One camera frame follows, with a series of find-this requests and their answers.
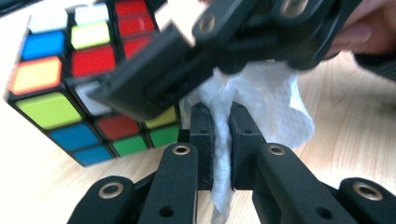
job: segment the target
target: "green sticker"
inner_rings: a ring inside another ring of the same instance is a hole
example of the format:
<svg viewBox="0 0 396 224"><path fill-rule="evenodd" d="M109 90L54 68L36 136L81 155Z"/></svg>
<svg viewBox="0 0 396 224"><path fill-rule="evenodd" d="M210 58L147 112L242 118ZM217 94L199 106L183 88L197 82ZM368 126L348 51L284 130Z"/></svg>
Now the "green sticker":
<svg viewBox="0 0 396 224"><path fill-rule="evenodd" d="M155 147L175 143L178 138L178 127L175 125L154 130L150 133L150 136Z"/></svg>
<svg viewBox="0 0 396 224"><path fill-rule="evenodd" d="M113 143L113 147L119 152L120 156L147 149L146 143L140 135L116 141Z"/></svg>
<svg viewBox="0 0 396 224"><path fill-rule="evenodd" d="M16 106L43 129L60 128L82 120L81 115L60 92L21 100Z"/></svg>

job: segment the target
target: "orange sticker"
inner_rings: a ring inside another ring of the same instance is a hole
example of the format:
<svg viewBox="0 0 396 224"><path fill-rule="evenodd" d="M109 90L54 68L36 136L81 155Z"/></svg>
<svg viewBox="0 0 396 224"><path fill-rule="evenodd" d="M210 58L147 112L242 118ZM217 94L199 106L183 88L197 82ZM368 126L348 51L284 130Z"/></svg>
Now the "orange sticker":
<svg viewBox="0 0 396 224"><path fill-rule="evenodd" d="M8 89L15 95L57 87L61 82L62 63L58 57L19 63Z"/></svg>

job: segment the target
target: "human hand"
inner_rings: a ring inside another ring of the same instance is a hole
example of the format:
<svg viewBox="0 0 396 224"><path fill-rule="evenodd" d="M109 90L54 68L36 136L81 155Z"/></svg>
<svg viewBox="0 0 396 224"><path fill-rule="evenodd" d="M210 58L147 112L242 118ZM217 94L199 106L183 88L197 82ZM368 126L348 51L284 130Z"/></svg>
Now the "human hand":
<svg viewBox="0 0 396 224"><path fill-rule="evenodd" d="M396 0L363 0L336 36L327 57L341 50L386 55L396 51Z"/></svg>

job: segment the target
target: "white tissue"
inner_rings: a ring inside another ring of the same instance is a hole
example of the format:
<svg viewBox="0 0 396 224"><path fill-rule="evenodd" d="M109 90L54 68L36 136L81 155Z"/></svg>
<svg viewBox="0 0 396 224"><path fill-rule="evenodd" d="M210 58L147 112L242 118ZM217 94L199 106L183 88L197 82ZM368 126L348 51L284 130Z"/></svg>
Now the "white tissue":
<svg viewBox="0 0 396 224"><path fill-rule="evenodd" d="M232 102L247 108L270 143L296 148L312 136L314 123L298 91L295 71L283 63L249 63L239 74L230 77L215 70L212 78L185 98L181 111L189 114L191 105L199 101L210 109L216 127L212 223L225 223L233 197L228 127ZM187 120L182 123L184 128L190 126Z"/></svg>

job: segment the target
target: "table surface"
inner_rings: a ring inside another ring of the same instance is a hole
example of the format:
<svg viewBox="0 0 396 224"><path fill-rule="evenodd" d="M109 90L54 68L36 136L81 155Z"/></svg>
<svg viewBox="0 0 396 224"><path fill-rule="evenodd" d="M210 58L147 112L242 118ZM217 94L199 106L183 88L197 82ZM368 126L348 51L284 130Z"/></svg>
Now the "table surface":
<svg viewBox="0 0 396 224"><path fill-rule="evenodd" d="M34 7L0 19L2 92ZM357 176L396 194L396 83L363 71L342 53L301 73L299 89L316 130L295 153L312 173L335 188ZM155 148L83 168L3 100L0 134L0 223L65 223L97 180L120 175L136 182L157 169L163 154ZM209 193L199 192L198 200L198 223L209 223ZM228 223L259 223L251 191L235 193Z"/></svg>

